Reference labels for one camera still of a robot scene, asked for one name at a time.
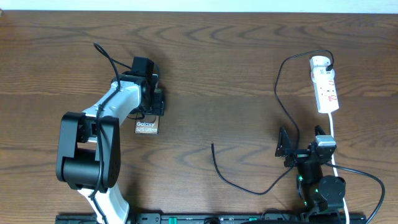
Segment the Galaxy S25 Ultra smartphone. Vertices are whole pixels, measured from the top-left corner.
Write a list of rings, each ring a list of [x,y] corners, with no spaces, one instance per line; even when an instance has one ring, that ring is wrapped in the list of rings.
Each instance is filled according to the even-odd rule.
[[[135,130],[136,134],[157,135],[159,133],[159,116],[149,115],[144,119],[137,119]]]

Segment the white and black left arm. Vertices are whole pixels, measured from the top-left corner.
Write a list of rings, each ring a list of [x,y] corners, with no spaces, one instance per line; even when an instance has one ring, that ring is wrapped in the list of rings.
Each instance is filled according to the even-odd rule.
[[[119,74],[108,91],[82,112],[67,112],[60,125],[56,176],[90,204],[95,223],[134,223],[135,215],[118,185],[121,171],[121,126],[164,113],[159,74]]]

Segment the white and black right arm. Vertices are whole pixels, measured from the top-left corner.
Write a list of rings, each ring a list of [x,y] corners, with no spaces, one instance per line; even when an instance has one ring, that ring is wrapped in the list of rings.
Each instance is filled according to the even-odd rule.
[[[293,149],[285,128],[279,130],[275,156],[284,157],[286,167],[298,169],[297,188],[307,203],[307,215],[333,213],[344,207],[345,180],[322,172],[335,149],[334,138],[320,126],[315,127],[315,140],[306,149]]]

